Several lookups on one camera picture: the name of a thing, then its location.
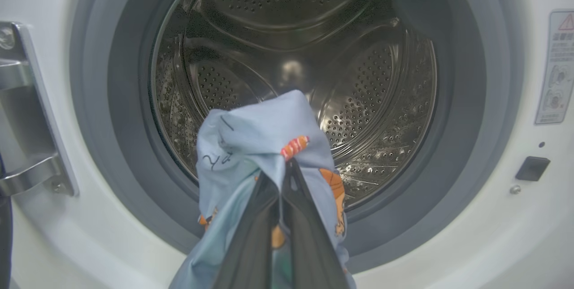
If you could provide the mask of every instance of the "metal hinge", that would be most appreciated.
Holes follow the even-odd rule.
[[[0,196],[42,183],[74,195],[38,94],[37,68],[26,28],[0,22]]]

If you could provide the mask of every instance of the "black square latch hole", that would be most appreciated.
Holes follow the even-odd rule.
[[[522,167],[516,174],[516,179],[521,181],[539,181],[540,176],[548,167],[550,160],[540,157],[526,157]]]

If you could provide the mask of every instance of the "light blue fabric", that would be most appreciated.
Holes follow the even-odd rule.
[[[264,171],[281,189],[285,175],[281,149],[299,136],[308,136],[309,144],[295,158],[339,260],[342,265],[346,263],[348,254],[341,246],[344,234],[335,234],[338,222],[335,199],[318,170],[335,170],[330,145],[305,95],[291,91],[232,111],[209,112],[197,136],[196,168],[199,209],[205,218],[211,218],[211,224],[181,265],[171,289],[211,287],[253,190],[255,177]],[[281,264],[277,256],[288,249],[284,246],[274,252],[277,264]],[[278,282],[275,287],[289,286],[281,281],[281,274],[274,272],[274,281]],[[355,287],[348,273],[347,278],[351,288]]]

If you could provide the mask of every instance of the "gray rubber seal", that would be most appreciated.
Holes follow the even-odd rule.
[[[79,0],[70,80],[82,134],[110,187],[142,224],[188,253],[203,234],[198,189],[167,152],[148,89],[153,40],[173,1]],[[467,206],[502,154],[522,83],[498,0],[395,1],[435,44],[436,112],[408,169],[348,214],[351,272],[407,254]]]

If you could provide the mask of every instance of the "washing machine opening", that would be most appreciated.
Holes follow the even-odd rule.
[[[197,131],[230,110],[302,91],[330,141],[350,210],[417,153],[437,91],[433,44],[393,0],[176,0],[153,46],[150,103],[196,183]]]

